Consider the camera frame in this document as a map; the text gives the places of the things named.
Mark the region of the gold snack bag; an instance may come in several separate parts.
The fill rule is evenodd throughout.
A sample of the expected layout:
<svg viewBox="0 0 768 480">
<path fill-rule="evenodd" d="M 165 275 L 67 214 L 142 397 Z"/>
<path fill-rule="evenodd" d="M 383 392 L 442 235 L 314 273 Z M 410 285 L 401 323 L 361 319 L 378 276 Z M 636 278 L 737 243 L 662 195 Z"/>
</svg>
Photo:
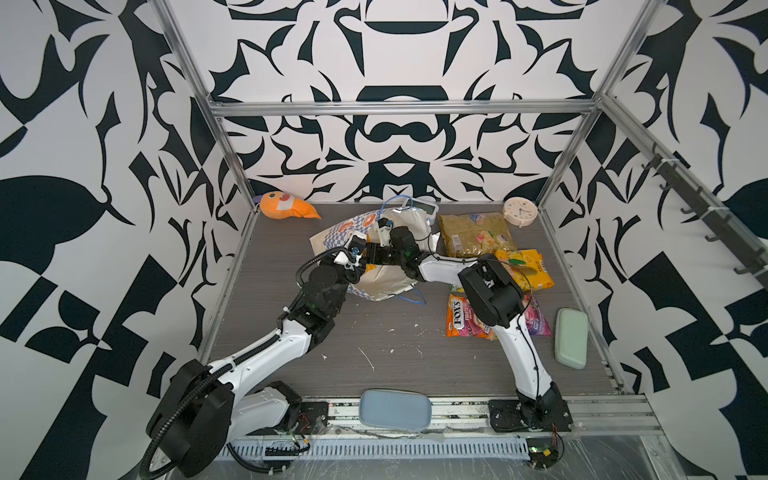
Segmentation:
<svg viewBox="0 0 768 480">
<path fill-rule="evenodd" d="M 472 258 L 518 249 L 502 213 L 440 214 L 438 219 L 450 257 Z"/>
</svg>

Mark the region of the orange Fox's fruits candy bag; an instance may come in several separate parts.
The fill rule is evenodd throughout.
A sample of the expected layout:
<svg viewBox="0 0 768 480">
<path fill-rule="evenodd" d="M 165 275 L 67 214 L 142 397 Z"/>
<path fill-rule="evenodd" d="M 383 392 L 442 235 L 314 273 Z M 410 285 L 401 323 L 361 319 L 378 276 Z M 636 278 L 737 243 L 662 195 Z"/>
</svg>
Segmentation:
<svg viewBox="0 0 768 480">
<path fill-rule="evenodd" d="M 474 337 L 489 341 L 496 339 L 492 329 L 485 325 L 472 310 L 466 297 L 450 294 L 446 312 L 447 337 Z"/>
</svg>

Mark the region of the yellow orange candy bag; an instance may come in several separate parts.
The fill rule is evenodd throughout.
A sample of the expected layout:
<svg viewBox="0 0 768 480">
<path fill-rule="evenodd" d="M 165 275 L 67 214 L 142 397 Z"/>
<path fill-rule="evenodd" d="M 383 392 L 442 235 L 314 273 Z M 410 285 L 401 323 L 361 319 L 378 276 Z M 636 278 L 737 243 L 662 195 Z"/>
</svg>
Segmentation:
<svg viewBox="0 0 768 480">
<path fill-rule="evenodd" d="M 555 282 L 543 263 L 542 255 L 534 249 L 497 250 L 495 257 L 502 262 L 513 280 L 525 292 L 549 289 Z"/>
</svg>

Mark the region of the purple black cherry candy bag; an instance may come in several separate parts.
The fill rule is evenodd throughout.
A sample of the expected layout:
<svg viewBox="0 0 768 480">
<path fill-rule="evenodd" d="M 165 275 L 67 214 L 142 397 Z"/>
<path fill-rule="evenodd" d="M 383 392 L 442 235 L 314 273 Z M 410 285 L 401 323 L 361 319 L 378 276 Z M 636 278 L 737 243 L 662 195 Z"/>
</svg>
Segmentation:
<svg viewBox="0 0 768 480">
<path fill-rule="evenodd" d="M 525 294 L 523 298 L 523 307 L 525 308 L 524 317 L 529 334 L 532 336 L 551 337 L 551 327 L 546 320 L 538 301 L 532 295 Z"/>
</svg>

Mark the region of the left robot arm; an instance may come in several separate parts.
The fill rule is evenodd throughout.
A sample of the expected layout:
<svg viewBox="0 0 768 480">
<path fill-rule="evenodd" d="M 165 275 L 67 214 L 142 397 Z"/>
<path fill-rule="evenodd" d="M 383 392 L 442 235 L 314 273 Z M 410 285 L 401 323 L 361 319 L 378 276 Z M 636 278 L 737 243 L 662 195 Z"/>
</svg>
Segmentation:
<svg viewBox="0 0 768 480">
<path fill-rule="evenodd" d="M 139 463 L 140 478 L 157 479 L 174 469 L 193 477 L 231 449 L 233 440 L 290 427 L 301 402 L 292 389 L 274 383 L 262 393 L 252 390 L 328 336 L 349 285 L 364 271 L 360 247 L 316 255 L 297 270 L 299 292 L 272 332 L 210 364 L 193 359 L 182 365 L 148 421 L 150 443 Z"/>
</svg>

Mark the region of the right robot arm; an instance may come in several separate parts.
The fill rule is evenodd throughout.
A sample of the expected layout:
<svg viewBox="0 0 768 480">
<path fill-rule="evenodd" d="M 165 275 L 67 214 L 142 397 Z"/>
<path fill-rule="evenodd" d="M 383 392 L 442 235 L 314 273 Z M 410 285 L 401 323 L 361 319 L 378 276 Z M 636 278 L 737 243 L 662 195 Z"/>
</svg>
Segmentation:
<svg viewBox="0 0 768 480">
<path fill-rule="evenodd" d="M 364 258 L 370 264 L 398 266 L 419 282 L 459 284 L 474 314 L 500 341 L 513 371 L 523 421 L 541 421 L 557 405 L 561 396 L 525 322 L 523 291 L 501 260 L 492 254 L 473 259 L 439 255 L 420 247 L 406 227 L 394 228 L 384 245 L 367 244 Z"/>
</svg>

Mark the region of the white digital clock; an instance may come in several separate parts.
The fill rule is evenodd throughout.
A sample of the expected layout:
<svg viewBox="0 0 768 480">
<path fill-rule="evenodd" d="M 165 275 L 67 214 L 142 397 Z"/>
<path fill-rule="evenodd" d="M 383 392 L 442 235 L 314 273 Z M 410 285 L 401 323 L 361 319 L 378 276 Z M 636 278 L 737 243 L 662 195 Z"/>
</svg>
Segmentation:
<svg viewBox="0 0 768 480">
<path fill-rule="evenodd" d="M 422 210 L 427 218 L 435 218 L 439 212 L 439 206 L 436 203 L 416 200 L 413 198 L 406 199 L 403 206 L 408 207 L 409 209 Z"/>
</svg>

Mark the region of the orange plush toy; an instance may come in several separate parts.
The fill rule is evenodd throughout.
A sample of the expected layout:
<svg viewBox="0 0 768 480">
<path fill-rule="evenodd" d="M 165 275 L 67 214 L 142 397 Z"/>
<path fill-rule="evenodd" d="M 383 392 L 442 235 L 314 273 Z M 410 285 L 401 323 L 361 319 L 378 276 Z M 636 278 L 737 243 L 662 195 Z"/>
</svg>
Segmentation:
<svg viewBox="0 0 768 480">
<path fill-rule="evenodd" d="M 321 219 L 316 208 L 305 200 L 282 191 L 272 191 L 255 198 L 259 211 L 267 218 Z"/>
</svg>

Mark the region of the beige alarm clock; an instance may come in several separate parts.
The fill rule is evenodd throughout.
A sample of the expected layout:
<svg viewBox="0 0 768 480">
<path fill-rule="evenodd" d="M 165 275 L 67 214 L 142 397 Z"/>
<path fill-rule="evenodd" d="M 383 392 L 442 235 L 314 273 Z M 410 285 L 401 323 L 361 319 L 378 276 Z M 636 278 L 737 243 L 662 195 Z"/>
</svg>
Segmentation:
<svg viewBox="0 0 768 480">
<path fill-rule="evenodd" d="M 539 210 L 534 202 L 524 197 L 507 199 L 502 208 L 505 220 L 518 228 L 530 226 L 538 218 Z"/>
</svg>

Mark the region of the light green container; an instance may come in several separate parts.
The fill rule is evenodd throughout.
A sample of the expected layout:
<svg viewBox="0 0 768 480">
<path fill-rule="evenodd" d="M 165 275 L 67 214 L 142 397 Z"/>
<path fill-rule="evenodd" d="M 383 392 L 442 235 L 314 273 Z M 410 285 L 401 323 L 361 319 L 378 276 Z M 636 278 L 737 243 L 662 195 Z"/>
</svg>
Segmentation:
<svg viewBox="0 0 768 480">
<path fill-rule="evenodd" d="M 557 312 L 554 355 L 558 363 L 576 370 L 587 365 L 589 318 L 586 313 L 571 308 Z"/>
</svg>

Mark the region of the small circuit board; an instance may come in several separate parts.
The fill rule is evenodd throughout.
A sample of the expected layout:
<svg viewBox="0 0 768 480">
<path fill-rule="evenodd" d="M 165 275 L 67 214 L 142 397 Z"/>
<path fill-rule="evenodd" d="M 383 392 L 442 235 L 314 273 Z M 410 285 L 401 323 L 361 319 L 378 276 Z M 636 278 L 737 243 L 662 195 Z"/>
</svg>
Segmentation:
<svg viewBox="0 0 768 480">
<path fill-rule="evenodd" d="M 558 435 L 548 438 L 528 438 L 526 442 L 528 465 L 534 470 L 547 471 L 564 456 L 565 443 Z"/>
</svg>

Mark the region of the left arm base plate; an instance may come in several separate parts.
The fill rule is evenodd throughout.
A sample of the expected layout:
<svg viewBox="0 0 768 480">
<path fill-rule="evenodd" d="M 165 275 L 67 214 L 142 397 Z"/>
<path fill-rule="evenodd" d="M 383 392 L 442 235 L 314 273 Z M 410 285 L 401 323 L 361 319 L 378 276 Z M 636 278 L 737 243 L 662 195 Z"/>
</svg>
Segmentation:
<svg viewBox="0 0 768 480">
<path fill-rule="evenodd" d="M 323 433 L 328 426 L 329 409 L 330 404 L 326 401 L 301 402 L 291 432 L 304 436 Z"/>
</svg>

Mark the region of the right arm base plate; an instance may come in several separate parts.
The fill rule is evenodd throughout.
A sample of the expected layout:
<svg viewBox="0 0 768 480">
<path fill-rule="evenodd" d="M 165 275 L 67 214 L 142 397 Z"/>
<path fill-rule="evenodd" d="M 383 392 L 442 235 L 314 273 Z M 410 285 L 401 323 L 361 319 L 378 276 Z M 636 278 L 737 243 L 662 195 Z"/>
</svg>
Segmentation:
<svg viewBox="0 0 768 480">
<path fill-rule="evenodd" d="M 488 402 L 490 427 L 498 433 L 570 430 L 572 415 L 562 399 L 552 402 L 501 400 Z"/>
</svg>

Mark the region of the black hook rail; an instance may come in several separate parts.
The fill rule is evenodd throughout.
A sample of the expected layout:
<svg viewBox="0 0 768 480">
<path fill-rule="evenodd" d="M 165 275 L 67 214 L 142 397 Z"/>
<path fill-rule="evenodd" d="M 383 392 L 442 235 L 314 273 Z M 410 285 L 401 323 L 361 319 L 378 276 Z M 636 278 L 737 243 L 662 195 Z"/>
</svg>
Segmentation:
<svg viewBox="0 0 768 480">
<path fill-rule="evenodd" d="M 767 246 L 680 159 L 658 143 L 653 143 L 650 151 L 652 157 L 643 170 L 661 177 L 662 192 L 674 192 L 680 198 L 685 204 L 683 215 L 707 226 L 707 242 L 721 243 L 740 262 L 734 268 L 736 275 L 749 275 L 767 290 Z"/>
</svg>

